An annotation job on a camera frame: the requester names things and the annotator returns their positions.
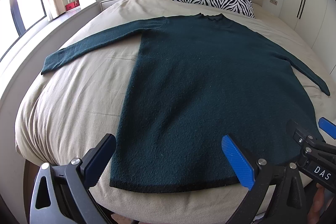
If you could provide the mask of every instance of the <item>window frame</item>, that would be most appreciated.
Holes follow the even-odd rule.
[[[12,43],[12,45],[6,50],[6,52],[0,57],[0,62],[1,60],[5,57],[5,55],[9,52],[9,50],[15,45],[15,43],[26,33],[28,32],[32,27],[34,27],[37,23],[39,23],[42,19],[44,19],[47,15],[45,12],[45,8],[43,5],[43,1],[41,0],[41,4],[42,4],[42,8],[43,8],[43,12],[44,12],[44,16],[39,19],[37,22],[35,22],[32,26],[30,26],[28,29],[25,28],[24,24],[23,24],[23,20],[21,17],[21,13],[19,10],[19,6],[17,3],[17,0],[9,0],[9,5],[10,5],[10,11],[12,14],[12,18],[14,21],[14,25],[15,28],[17,30],[17,33],[19,35],[19,37]]]

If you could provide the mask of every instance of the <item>window pane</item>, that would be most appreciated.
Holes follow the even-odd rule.
[[[41,0],[17,0],[17,4],[26,30],[44,17]]]
[[[9,0],[0,0],[0,58],[19,37],[14,25]]]

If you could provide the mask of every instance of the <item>mattress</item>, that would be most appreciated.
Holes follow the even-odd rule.
[[[316,120],[336,120],[336,84],[311,48],[277,17],[253,5],[255,19],[204,5],[172,0],[121,0],[80,29],[63,47],[129,21],[174,15],[217,15],[260,33],[304,62],[328,85],[327,96],[293,69],[308,93]],[[56,72],[38,75],[16,118],[16,151],[27,160],[65,165],[82,157],[106,133],[117,131],[125,91],[140,45],[140,36],[87,53]],[[336,142],[320,130],[327,143]],[[301,176],[306,185],[310,179]],[[147,223],[223,223],[247,193],[240,184],[186,193],[145,194],[109,186],[110,164],[90,189],[95,200],[120,215]],[[271,198],[270,187],[259,212]]]

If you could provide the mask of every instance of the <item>window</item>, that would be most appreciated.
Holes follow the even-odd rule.
[[[46,17],[42,0],[0,0],[0,61],[36,23]]]

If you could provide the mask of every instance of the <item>nightstand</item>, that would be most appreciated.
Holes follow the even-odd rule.
[[[111,5],[113,5],[114,3],[118,1],[119,0],[102,0],[100,2],[101,11],[104,11],[105,9],[107,9],[108,7],[110,7]]]

